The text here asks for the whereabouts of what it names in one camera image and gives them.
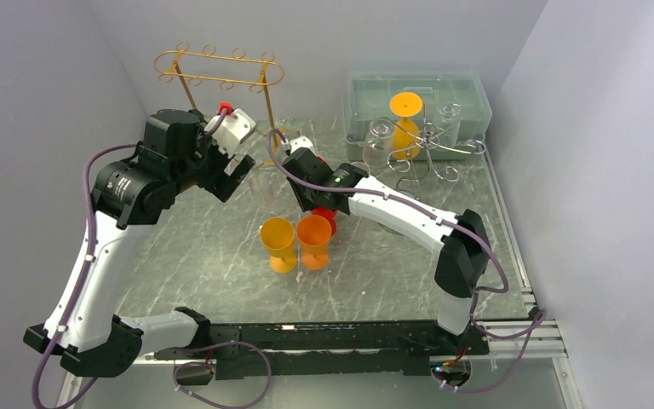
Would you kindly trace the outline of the orange goblet centre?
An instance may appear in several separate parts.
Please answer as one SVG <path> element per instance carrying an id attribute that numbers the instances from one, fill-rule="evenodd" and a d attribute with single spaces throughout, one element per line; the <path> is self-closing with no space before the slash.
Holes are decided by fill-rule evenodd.
<path id="1" fill-rule="evenodd" d="M 296 235 L 304 267 L 312 271 L 324 268 L 330 260 L 332 231 L 329 221 L 318 215 L 306 216 L 298 222 Z"/>

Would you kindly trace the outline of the clear ribbed wine glass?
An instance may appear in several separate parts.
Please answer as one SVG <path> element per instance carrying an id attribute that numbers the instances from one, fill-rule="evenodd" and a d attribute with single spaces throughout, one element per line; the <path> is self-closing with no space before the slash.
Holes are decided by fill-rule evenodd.
<path id="1" fill-rule="evenodd" d="M 456 145 L 462 119 L 462 105 L 458 101 L 441 101 L 435 106 L 433 123 L 438 128 L 440 147 L 453 148 Z"/>

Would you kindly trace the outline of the yellow goblet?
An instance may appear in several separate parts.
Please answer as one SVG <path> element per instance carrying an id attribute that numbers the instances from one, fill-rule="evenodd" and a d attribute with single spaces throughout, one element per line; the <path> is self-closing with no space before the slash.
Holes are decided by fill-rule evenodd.
<path id="1" fill-rule="evenodd" d="M 420 129 L 413 118 L 422 112 L 422 99 L 416 93 L 404 91 L 392 97 L 389 107 L 392 114 L 398 117 L 395 124 L 393 157 L 397 160 L 413 159 L 421 151 Z"/>
<path id="2" fill-rule="evenodd" d="M 282 217 L 267 219 L 261 225 L 260 240 L 274 272 L 287 274 L 296 267 L 295 231 L 288 220 Z"/>

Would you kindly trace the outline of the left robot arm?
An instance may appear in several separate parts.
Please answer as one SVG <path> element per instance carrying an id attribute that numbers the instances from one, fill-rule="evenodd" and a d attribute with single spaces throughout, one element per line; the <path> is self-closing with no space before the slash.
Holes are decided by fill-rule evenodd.
<path id="1" fill-rule="evenodd" d="M 256 123 L 240 109 L 213 118 L 200 111 L 163 109 L 146 119 L 130 155 L 106 165 L 86 187 L 84 239 L 67 286 L 49 318 L 26 330 L 24 341 L 43 357 L 56 355 L 78 377 L 112 378 L 140 356 L 180 349 L 204 355 L 210 322 L 190 308 L 147 317 L 117 315 L 135 259 L 161 214 L 190 187 L 227 201 L 254 167 L 235 168 L 237 149 Z"/>

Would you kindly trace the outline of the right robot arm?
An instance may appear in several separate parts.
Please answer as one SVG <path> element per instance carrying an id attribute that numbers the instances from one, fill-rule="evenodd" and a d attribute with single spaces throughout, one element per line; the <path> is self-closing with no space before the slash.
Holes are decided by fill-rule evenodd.
<path id="1" fill-rule="evenodd" d="M 278 168 L 303 210 L 324 208 L 377 222 L 423 246 L 437 258 L 434 281 L 442 291 L 435 342 L 454 354 L 468 342 L 473 299 L 493 255 L 481 217 L 439 210 L 386 186 L 352 164 L 331 169 L 301 147 Z"/>

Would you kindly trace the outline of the silver wire glass rack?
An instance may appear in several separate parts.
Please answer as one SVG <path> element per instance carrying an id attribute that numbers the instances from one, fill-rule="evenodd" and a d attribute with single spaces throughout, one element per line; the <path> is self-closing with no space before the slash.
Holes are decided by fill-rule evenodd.
<path id="1" fill-rule="evenodd" d="M 454 184 L 459 180 L 459 172 L 455 166 L 450 165 L 451 160 L 469 158 L 482 155 L 486 152 L 486 145 L 479 140 L 468 139 L 459 141 L 453 148 L 439 146 L 438 128 L 431 121 L 426 121 L 420 129 L 419 154 L 410 160 L 397 160 L 393 152 L 389 155 L 388 167 L 399 174 L 394 188 L 412 199 L 420 199 L 422 192 L 420 184 L 429 177 L 447 184 Z"/>

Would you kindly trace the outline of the clear plastic storage box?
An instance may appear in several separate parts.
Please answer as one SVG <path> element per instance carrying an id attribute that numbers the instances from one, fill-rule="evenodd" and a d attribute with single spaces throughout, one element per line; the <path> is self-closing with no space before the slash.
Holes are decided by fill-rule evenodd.
<path id="1" fill-rule="evenodd" d="M 482 141 L 492 110 L 478 73 L 469 71 L 353 71 L 343 98 L 347 156 L 362 157 L 370 123 L 390 118 L 423 130 L 435 125 L 433 160 L 466 158 L 457 145 Z"/>

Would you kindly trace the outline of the tall clear flute glass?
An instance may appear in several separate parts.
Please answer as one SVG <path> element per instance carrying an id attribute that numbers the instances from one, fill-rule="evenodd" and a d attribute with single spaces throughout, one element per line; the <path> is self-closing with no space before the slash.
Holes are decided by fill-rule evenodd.
<path id="1" fill-rule="evenodd" d="M 273 173 L 269 171 L 253 171 L 248 180 L 250 193 L 260 206 L 267 206 L 274 200 Z"/>

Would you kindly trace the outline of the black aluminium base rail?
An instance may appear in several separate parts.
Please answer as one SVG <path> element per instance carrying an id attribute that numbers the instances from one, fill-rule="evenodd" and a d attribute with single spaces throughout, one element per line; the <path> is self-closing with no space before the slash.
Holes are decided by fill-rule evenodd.
<path id="1" fill-rule="evenodd" d="M 219 380 L 273 375 L 401 372 L 426 376 L 442 360 L 508 359 L 523 350 L 527 358 L 566 355 L 558 327 L 544 322 L 529 336 L 511 338 L 516 321 L 487 322 L 489 337 L 477 329 L 454 336 L 429 320 L 346 323 L 212 324 L 197 321 L 186 341 L 158 341 L 135 324 L 112 324 L 104 345 L 89 350 L 68 347 L 61 365 L 80 377 L 116 377 L 139 358 L 215 361 Z"/>

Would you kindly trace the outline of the red goblet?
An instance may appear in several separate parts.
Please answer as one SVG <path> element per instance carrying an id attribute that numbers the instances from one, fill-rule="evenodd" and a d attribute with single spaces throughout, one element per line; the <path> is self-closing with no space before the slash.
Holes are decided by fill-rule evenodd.
<path id="1" fill-rule="evenodd" d="M 313 184 L 324 184 L 327 177 L 333 172 L 333 169 L 324 161 L 320 156 L 317 156 L 318 168 L 310 176 L 310 182 Z M 336 211 L 329 210 L 323 206 L 318 206 L 314 210 L 311 210 L 312 215 L 323 217 L 330 224 L 330 235 L 333 236 L 336 233 L 337 226 L 335 222 Z"/>

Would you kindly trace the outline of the clear stemless glass front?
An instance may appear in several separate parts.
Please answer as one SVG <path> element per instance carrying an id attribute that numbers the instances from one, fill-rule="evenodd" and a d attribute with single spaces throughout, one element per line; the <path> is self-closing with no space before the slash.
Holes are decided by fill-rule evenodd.
<path id="1" fill-rule="evenodd" d="M 371 172 L 387 167 L 393 151 L 395 125 L 392 119 L 376 118 L 368 126 L 362 158 Z"/>

